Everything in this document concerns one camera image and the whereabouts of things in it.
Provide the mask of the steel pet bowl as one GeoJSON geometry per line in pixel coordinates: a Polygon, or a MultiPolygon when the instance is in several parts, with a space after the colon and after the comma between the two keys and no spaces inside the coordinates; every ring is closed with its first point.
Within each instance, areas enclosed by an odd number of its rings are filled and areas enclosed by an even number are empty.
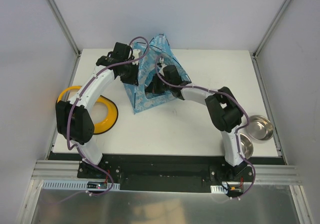
{"type": "Polygon", "coordinates": [[[242,133],[240,134],[240,141],[245,158],[250,159],[254,152],[254,146],[252,141],[245,134],[242,133]]]}
{"type": "Polygon", "coordinates": [[[268,141],[274,136],[272,123],[262,115],[251,115],[246,131],[252,138],[258,141],[268,141]]]}

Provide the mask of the black tent pole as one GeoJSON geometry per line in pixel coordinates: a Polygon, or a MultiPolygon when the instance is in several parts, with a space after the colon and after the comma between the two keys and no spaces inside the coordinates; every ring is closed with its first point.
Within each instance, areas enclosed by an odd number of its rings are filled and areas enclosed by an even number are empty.
{"type": "Polygon", "coordinates": [[[150,49],[149,49],[147,60],[146,60],[147,71],[148,71],[148,75],[145,80],[146,86],[151,83],[152,78],[156,73],[155,63],[158,56],[163,57],[164,66],[174,65],[177,68],[178,73],[181,75],[183,81],[191,81],[189,75],[187,74],[185,69],[181,66],[177,57],[174,55],[165,34],[161,33],[153,37],[149,41],[149,46],[150,46],[150,49]]]}

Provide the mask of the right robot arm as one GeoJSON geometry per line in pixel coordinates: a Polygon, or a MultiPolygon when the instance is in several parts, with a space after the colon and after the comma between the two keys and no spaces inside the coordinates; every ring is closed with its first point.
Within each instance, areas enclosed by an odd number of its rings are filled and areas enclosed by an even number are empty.
{"type": "Polygon", "coordinates": [[[221,131],[227,166],[225,176],[230,181],[237,181],[247,166],[238,133],[244,113],[230,89],[224,86],[211,92],[195,86],[191,81],[183,80],[174,65],[167,65],[162,70],[163,74],[157,72],[153,75],[152,81],[145,89],[146,92],[163,94],[169,91],[175,98],[206,106],[214,127],[221,131]]]}

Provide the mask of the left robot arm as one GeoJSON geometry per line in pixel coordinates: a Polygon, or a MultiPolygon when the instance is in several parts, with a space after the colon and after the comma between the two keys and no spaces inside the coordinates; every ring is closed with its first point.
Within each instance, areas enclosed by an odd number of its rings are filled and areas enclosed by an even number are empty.
{"type": "Polygon", "coordinates": [[[137,84],[138,65],[130,45],[116,42],[112,51],[101,56],[89,79],[69,100],[58,100],[55,104],[57,131],[67,141],[67,148],[79,149],[87,163],[88,172],[99,179],[105,175],[106,167],[100,163],[103,154],[93,138],[95,125],[90,116],[94,104],[103,91],[117,77],[130,84],[137,84]]]}

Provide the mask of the blue snowman pet tent fabric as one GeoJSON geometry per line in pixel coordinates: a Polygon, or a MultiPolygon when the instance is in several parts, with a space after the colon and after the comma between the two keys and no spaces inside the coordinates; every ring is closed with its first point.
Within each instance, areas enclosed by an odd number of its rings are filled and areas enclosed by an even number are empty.
{"type": "Polygon", "coordinates": [[[138,85],[123,85],[134,114],[176,99],[170,91],[162,89],[165,83],[159,80],[157,75],[157,73],[163,75],[162,68],[173,65],[183,81],[191,82],[187,72],[173,54],[165,34],[160,33],[149,41],[148,52],[146,52],[147,44],[145,40],[132,40],[129,45],[136,52],[134,55],[136,58],[145,55],[138,61],[138,85]]]}

